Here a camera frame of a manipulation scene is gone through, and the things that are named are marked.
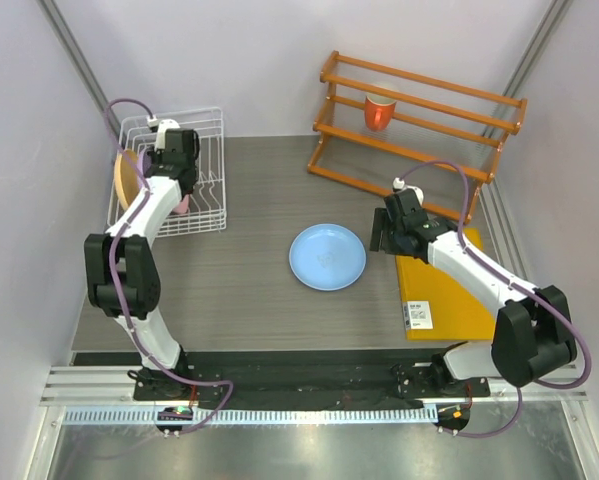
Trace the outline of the orange plate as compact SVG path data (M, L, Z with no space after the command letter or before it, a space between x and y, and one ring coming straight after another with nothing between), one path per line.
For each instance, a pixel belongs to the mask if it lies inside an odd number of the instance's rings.
M131 149L118 153L115 159L113 169L114 189L123 210L128 209L141 189L140 179L134 170L137 161L138 156Z

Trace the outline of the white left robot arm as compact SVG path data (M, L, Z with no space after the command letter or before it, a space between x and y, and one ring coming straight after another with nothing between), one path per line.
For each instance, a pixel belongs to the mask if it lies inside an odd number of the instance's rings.
M158 388L179 399L190 391L192 375L158 308L161 283L151 246L171 211L193 192L200 140L195 130L171 119L152 129L151 165L140 193L117 223L84 242L87 292L90 303L131 338L143 371L160 371Z

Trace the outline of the pink plate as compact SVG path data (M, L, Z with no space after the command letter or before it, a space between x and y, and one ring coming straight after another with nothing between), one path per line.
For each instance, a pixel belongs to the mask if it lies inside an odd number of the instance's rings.
M172 214L173 215L184 215L187 214L189 212L189 208L190 208L190 203L189 203L189 196L185 195L182 200L179 202L179 204L173 208L172 210Z

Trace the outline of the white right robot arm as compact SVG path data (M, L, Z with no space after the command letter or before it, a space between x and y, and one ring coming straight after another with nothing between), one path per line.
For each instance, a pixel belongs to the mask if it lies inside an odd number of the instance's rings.
M476 377L499 377L521 388L576 360L565 294L554 286L540 289L475 249L461 226L430 217L414 190L389 194L375 210L370 248L447 274L494 319L490 342L450 347L431 369L439 393L454 394Z

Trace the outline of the purple plate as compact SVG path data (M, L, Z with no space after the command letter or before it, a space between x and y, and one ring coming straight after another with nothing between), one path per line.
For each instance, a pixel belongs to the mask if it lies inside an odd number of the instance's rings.
M151 165L150 155L147 150L143 150L138 154L137 168L140 172L140 177L144 178Z

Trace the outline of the blue plate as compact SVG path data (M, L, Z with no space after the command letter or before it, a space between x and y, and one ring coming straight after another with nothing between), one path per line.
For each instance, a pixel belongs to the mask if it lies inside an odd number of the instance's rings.
M337 224L316 224L301 231L290 245L288 262L305 286L331 292L354 284L366 267L359 237Z

